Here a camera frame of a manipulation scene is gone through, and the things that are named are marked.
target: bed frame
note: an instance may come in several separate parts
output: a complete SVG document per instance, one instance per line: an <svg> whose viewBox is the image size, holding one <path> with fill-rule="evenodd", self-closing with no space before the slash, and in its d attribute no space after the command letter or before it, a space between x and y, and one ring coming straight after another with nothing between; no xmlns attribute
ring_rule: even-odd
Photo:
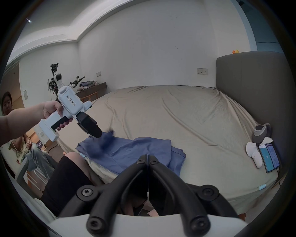
<svg viewBox="0 0 296 237"><path fill-rule="evenodd" d="M282 53L252 51L217 58L217 89L260 124L270 123L282 177L295 158L296 87Z"/></svg>

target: white tissue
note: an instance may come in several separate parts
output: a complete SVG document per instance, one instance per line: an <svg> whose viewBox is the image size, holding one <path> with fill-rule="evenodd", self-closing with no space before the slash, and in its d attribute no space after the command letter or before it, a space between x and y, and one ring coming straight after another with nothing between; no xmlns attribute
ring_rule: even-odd
<svg viewBox="0 0 296 237"><path fill-rule="evenodd" d="M265 137L263 139L263 141L261 142L260 146L266 145L266 144L271 143L271 142L273 142L273 140L270 137Z"/></svg>

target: hand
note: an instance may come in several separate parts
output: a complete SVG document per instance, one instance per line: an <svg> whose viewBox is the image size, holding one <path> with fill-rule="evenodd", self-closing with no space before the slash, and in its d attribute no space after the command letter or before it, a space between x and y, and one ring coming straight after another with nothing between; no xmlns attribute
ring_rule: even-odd
<svg viewBox="0 0 296 237"><path fill-rule="evenodd" d="M26 143L26 145L27 145L28 149L30 150L30 149L31 149L31 147L32 147L32 142L31 142L31 141L29 141L29 142L27 142L27 143Z"/></svg>
<svg viewBox="0 0 296 237"><path fill-rule="evenodd" d="M57 102L57 101L47 101L44 103L43 106L43 117L44 119L48 118L53 112L57 110L59 115L63 115L63 106ZM64 122L63 124L60 124L60 126L57 128L57 130L61 130L61 128L68 125L70 122L72 122L73 118L70 118L67 122Z"/></svg>

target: blue cloth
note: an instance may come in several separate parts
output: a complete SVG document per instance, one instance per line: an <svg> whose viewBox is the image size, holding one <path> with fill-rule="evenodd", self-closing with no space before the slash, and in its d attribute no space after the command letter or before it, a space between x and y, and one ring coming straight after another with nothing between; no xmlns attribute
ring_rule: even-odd
<svg viewBox="0 0 296 237"><path fill-rule="evenodd" d="M81 86L81 87L87 87L87 86L89 86L89 85L91 85L93 83L94 83L94 81L84 81L84 82L80 83L79 86Z"/></svg>
<svg viewBox="0 0 296 237"><path fill-rule="evenodd" d="M120 174L141 155L147 154L154 155L179 176L186 157L183 150L172 147L170 140L151 137L129 140L114 137L113 131L103 132L100 138L89 136L78 144L76 150L115 174Z"/></svg>

